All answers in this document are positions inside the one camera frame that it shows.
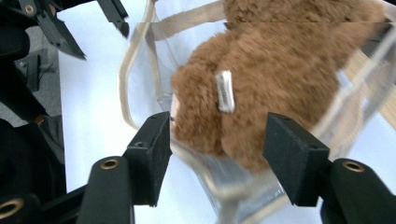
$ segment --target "fabric tag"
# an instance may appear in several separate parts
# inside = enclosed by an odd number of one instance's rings
[[[226,113],[235,111],[235,101],[233,100],[233,79],[230,71],[223,71],[216,75],[219,95],[219,110]]]

